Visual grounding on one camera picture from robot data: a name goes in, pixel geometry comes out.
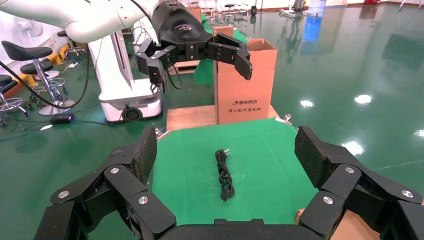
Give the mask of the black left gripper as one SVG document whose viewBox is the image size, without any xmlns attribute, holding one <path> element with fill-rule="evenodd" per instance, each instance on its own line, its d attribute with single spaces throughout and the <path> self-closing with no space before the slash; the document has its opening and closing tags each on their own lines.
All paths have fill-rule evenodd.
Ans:
<svg viewBox="0 0 424 240">
<path fill-rule="evenodd" d="M 158 2 L 151 16 L 158 43 L 147 38 L 138 46 L 136 61 L 139 72 L 147 75 L 150 90 L 167 91 L 167 83 L 174 88 L 169 67 L 175 63 L 204 60 L 234 65 L 247 81 L 252 77 L 253 65 L 247 44 L 225 33 L 215 36 L 180 2 Z"/>
</svg>

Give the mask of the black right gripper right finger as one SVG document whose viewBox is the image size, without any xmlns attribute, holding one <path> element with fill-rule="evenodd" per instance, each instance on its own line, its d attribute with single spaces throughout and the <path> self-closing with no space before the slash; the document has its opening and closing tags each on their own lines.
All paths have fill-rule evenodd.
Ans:
<svg viewBox="0 0 424 240">
<path fill-rule="evenodd" d="M 382 240 L 424 237 L 423 197 L 365 167 L 345 147 L 324 142 L 306 125 L 297 130 L 294 153 L 318 189 L 299 224 L 329 240 L 347 211 L 357 214 Z"/>
</svg>

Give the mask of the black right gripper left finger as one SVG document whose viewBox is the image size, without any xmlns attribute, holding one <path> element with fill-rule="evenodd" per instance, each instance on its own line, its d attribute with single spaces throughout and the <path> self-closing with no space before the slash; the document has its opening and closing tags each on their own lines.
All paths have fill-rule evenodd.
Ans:
<svg viewBox="0 0 424 240">
<path fill-rule="evenodd" d="M 135 143 L 115 148 L 98 169 L 51 195 L 35 239 L 86 240 L 113 212 L 138 240 L 160 239 L 176 217 L 147 188 L 156 156 L 156 130 L 146 127 Z"/>
</svg>

